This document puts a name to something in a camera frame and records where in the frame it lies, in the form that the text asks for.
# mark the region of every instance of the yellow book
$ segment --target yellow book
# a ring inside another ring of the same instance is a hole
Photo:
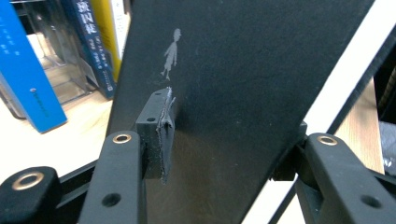
[[[131,22],[129,7],[123,0],[91,0],[91,4],[105,48],[111,53],[113,77],[117,81]]]

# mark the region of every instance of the black metal frame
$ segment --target black metal frame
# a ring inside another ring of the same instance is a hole
[[[161,109],[149,109],[143,114],[151,117],[149,113],[156,116],[158,111]],[[145,137],[131,131],[108,136],[98,161],[60,178],[62,199],[56,208],[34,212],[51,217],[46,219],[48,223],[146,223],[144,179],[148,165],[143,153],[148,145],[156,146],[148,139],[158,126],[142,125],[146,127]],[[306,223],[393,223],[396,180],[365,168],[341,139],[326,133],[304,136],[305,128],[301,126],[302,140],[287,152],[272,176],[291,181],[299,175],[271,223],[279,220],[295,192]],[[147,175],[159,177],[150,172]],[[45,196],[46,192],[31,197],[41,200]]]

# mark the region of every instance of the stick figure drawing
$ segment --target stick figure drawing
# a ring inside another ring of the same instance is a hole
[[[169,48],[166,50],[165,54],[163,55],[166,57],[166,62],[165,65],[163,66],[163,72],[161,72],[161,75],[165,75],[166,72],[166,79],[170,80],[169,78],[169,71],[172,69],[172,65],[176,66],[177,64],[177,41],[180,39],[181,33],[180,29],[176,29],[174,31],[174,42],[169,46]]]

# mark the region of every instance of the book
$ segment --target book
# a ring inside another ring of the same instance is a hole
[[[105,48],[111,53],[113,77],[117,81],[131,16],[123,0],[91,1]]]
[[[76,40],[80,43],[79,53],[91,67],[94,77],[88,77],[99,91],[112,99],[116,89],[112,76],[111,61],[103,45],[102,37],[88,0],[60,0],[66,18],[73,24]]]
[[[39,132],[66,122],[58,98],[8,1],[0,1],[0,83],[3,100],[9,100],[7,106],[16,106],[19,116],[25,116]]]

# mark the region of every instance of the metal grommet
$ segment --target metal grommet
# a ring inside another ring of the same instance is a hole
[[[327,146],[331,146],[331,147],[333,147],[333,146],[338,144],[337,140],[333,139],[332,137],[324,136],[324,135],[319,136],[318,137],[318,141],[321,144],[324,144],[324,145],[327,145]]]
[[[23,180],[29,177],[34,177],[35,179],[33,181],[29,181],[27,183],[22,183]],[[37,185],[38,183],[43,180],[44,175],[40,172],[31,172],[25,175],[21,175],[13,184],[12,188],[15,190],[24,190],[24,189],[29,189]]]
[[[119,134],[113,138],[113,142],[116,144],[124,144],[129,142],[132,139],[132,136],[126,133]]]

